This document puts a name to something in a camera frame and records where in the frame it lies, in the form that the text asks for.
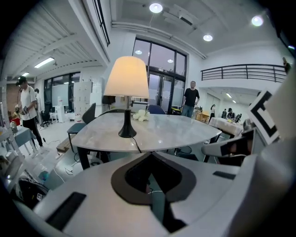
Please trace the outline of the white lockers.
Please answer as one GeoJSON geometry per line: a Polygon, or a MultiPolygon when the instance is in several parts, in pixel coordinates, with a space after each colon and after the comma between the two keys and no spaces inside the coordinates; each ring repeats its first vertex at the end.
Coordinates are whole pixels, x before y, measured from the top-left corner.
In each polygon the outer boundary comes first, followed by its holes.
{"type": "Polygon", "coordinates": [[[83,115],[90,107],[92,87],[91,81],[74,83],[74,112],[76,115],[83,115]]]}

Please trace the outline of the glass entrance doors with window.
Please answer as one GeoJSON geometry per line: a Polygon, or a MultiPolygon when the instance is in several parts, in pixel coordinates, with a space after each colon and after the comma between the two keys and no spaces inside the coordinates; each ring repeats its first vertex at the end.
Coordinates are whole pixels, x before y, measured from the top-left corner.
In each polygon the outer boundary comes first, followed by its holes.
{"type": "Polygon", "coordinates": [[[186,55],[152,41],[136,39],[133,56],[146,64],[150,105],[180,115],[186,81],[186,55]]]}

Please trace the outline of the dark upholstered chair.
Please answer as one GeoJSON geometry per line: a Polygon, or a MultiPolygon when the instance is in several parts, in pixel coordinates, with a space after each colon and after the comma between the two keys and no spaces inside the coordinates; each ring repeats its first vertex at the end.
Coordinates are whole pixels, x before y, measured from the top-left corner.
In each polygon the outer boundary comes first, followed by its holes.
{"type": "Polygon", "coordinates": [[[71,150],[74,152],[72,141],[71,141],[71,135],[72,134],[78,134],[78,132],[83,129],[88,123],[92,122],[95,119],[95,106],[96,103],[91,104],[91,106],[86,110],[86,112],[82,115],[82,122],[81,123],[75,123],[73,126],[71,126],[67,133],[68,138],[70,142],[71,150]]]}

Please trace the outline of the black white helmet pack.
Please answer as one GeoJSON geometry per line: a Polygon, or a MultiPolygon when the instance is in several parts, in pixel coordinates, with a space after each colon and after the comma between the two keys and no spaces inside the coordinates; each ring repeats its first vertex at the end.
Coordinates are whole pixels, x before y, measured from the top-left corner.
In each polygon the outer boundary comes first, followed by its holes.
{"type": "Polygon", "coordinates": [[[19,178],[17,188],[19,198],[30,209],[42,201],[49,192],[46,186],[28,178],[19,178]]]}

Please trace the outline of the white storage cabinet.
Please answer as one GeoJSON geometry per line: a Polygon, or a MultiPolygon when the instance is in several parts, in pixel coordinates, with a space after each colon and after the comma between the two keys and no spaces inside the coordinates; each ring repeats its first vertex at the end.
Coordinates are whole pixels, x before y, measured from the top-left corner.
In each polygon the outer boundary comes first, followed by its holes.
{"type": "Polygon", "coordinates": [[[97,106],[102,105],[104,95],[105,81],[102,77],[92,80],[92,92],[90,94],[90,103],[96,103],[97,106]]]}

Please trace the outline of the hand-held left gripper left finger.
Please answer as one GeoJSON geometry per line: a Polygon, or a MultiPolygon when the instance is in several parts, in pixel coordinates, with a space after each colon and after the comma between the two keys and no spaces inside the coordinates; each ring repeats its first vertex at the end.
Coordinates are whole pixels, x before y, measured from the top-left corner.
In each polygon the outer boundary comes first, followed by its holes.
{"type": "Polygon", "coordinates": [[[132,205],[121,199],[111,186],[119,167],[139,158],[131,155],[88,168],[51,191],[34,212],[46,219],[73,192],[86,195],[81,206],[63,229],[73,237],[165,237],[168,231],[149,206],[132,205]]]}

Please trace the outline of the ceiling air conditioner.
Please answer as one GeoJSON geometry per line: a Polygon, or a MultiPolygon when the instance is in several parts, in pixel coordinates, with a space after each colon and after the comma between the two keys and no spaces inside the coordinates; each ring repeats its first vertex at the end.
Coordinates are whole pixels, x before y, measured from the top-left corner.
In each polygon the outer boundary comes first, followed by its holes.
{"type": "Polygon", "coordinates": [[[162,12],[163,17],[165,18],[165,21],[171,24],[180,24],[181,22],[192,26],[193,25],[193,20],[191,18],[184,18],[182,15],[176,16],[173,15],[169,12],[162,12]]]}

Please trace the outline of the table with blue cloth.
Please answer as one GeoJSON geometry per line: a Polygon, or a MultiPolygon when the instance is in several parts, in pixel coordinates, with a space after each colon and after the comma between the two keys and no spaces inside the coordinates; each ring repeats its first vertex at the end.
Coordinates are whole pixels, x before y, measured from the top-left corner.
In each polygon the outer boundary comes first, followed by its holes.
{"type": "Polygon", "coordinates": [[[14,138],[15,138],[15,141],[16,141],[16,144],[18,145],[18,147],[21,147],[24,145],[27,152],[30,155],[30,152],[29,152],[28,148],[26,147],[26,143],[29,142],[32,147],[33,152],[36,153],[37,149],[33,143],[33,140],[36,139],[36,136],[31,132],[30,129],[25,128],[20,125],[17,126],[17,130],[18,131],[14,134],[14,138]]]}

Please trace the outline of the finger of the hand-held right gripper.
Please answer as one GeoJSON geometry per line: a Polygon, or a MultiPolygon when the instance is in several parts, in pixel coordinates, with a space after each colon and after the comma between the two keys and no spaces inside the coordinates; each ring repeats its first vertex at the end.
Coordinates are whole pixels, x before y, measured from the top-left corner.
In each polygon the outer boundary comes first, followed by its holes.
{"type": "Polygon", "coordinates": [[[222,142],[210,143],[202,147],[206,156],[214,156],[218,164],[241,166],[245,157],[252,152],[255,131],[246,131],[241,137],[234,137],[222,142]]]}

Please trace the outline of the black balcony railing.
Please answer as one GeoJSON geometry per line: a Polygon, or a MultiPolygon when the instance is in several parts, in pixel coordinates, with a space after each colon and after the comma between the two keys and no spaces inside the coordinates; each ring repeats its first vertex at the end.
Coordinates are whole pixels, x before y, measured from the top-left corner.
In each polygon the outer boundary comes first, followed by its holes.
{"type": "Polygon", "coordinates": [[[99,26],[100,26],[101,31],[103,33],[105,42],[106,42],[107,46],[109,46],[110,45],[110,39],[109,39],[109,35],[108,35],[108,32],[107,32],[107,28],[106,28],[105,19],[104,19],[104,16],[103,16],[103,11],[102,11],[102,6],[101,6],[101,3],[100,3],[100,0],[94,0],[94,5],[95,5],[95,9],[96,9],[98,19],[99,19],[99,26]]]}
{"type": "Polygon", "coordinates": [[[272,64],[235,64],[201,70],[201,80],[251,79],[283,82],[284,66],[272,64]]]}

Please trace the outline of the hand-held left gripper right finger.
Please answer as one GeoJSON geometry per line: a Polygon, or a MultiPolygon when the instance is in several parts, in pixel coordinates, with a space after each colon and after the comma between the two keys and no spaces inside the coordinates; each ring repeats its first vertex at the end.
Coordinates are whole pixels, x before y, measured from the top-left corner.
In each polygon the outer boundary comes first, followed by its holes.
{"type": "Polygon", "coordinates": [[[174,233],[165,231],[152,237],[225,237],[233,213],[226,208],[220,211],[217,205],[231,188],[234,179],[219,177],[214,173],[219,171],[236,176],[240,168],[188,160],[162,152],[158,155],[190,170],[196,183],[185,200],[170,204],[173,216],[186,226],[174,233]]]}

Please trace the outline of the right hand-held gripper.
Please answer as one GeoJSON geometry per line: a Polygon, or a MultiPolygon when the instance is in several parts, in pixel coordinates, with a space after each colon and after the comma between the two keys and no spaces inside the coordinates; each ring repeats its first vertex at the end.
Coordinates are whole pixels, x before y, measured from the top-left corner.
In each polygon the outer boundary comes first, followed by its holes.
{"type": "Polygon", "coordinates": [[[274,94],[260,92],[248,109],[251,128],[259,130],[267,145],[289,141],[296,153],[296,66],[274,94]]]}

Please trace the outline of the table with checked cloth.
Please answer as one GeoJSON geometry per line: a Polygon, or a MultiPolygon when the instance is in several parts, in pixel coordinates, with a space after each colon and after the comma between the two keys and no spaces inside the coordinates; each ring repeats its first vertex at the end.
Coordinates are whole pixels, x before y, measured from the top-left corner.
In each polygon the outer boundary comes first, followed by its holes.
{"type": "Polygon", "coordinates": [[[209,125],[221,130],[225,134],[233,135],[234,137],[243,132],[242,125],[235,122],[229,122],[224,118],[213,117],[209,121],[209,125]]]}

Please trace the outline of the blue chair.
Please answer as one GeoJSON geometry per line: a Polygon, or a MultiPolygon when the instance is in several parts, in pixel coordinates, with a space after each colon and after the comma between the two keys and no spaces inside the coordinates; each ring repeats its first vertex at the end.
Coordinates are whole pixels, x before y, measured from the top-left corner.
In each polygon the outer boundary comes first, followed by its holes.
{"type": "Polygon", "coordinates": [[[149,105],[148,112],[150,114],[166,115],[166,112],[158,105],[149,105]]]}

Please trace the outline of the grey marble table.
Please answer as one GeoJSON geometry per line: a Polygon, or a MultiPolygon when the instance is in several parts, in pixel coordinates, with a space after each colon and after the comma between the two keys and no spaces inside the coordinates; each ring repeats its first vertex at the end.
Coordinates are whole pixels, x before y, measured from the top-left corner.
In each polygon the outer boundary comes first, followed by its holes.
{"type": "Polygon", "coordinates": [[[195,119],[177,115],[151,114],[148,121],[132,119],[136,135],[122,138],[123,113],[106,113],[87,124],[72,139],[79,150],[83,169],[90,167],[88,151],[149,152],[190,146],[219,137],[221,131],[195,119]]]}

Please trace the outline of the clear plastic storage box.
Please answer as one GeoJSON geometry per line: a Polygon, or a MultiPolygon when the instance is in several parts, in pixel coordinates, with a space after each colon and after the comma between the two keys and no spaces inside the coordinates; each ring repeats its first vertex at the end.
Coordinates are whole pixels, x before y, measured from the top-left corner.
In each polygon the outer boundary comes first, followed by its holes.
{"type": "Polygon", "coordinates": [[[40,180],[46,181],[58,163],[59,157],[60,154],[56,149],[46,149],[42,154],[38,153],[32,161],[34,174],[40,180]]]}

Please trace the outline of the table lamp with cream shade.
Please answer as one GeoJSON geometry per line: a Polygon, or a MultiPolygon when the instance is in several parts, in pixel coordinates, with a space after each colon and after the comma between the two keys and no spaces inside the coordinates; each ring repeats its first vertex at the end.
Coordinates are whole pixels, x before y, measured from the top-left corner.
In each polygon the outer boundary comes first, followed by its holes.
{"type": "Polygon", "coordinates": [[[134,56],[118,58],[109,75],[104,96],[125,98],[124,124],[118,135],[123,138],[134,137],[136,131],[131,124],[130,99],[132,97],[149,99],[145,62],[134,56]]]}

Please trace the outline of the black office chair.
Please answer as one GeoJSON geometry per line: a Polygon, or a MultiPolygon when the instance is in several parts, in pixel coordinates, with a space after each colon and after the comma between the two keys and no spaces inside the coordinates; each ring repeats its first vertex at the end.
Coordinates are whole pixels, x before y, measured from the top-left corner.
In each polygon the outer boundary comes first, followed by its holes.
{"type": "Polygon", "coordinates": [[[48,124],[51,124],[52,121],[50,121],[50,112],[52,109],[52,103],[51,101],[45,102],[44,104],[44,111],[41,113],[42,119],[43,119],[43,124],[45,126],[48,126],[48,124]]]}

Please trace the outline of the white flower bouquet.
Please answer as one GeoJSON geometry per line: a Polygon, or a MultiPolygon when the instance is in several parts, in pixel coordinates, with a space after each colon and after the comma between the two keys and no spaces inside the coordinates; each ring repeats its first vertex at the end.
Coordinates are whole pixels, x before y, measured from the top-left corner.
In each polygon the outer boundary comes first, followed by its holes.
{"type": "Polygon", "coordinates": [[[133,119],[138,120],[140,122],[148,121],[150,116],[150,112],[147,110],[139,110],[135,114],[133,114],[133,119]]]}

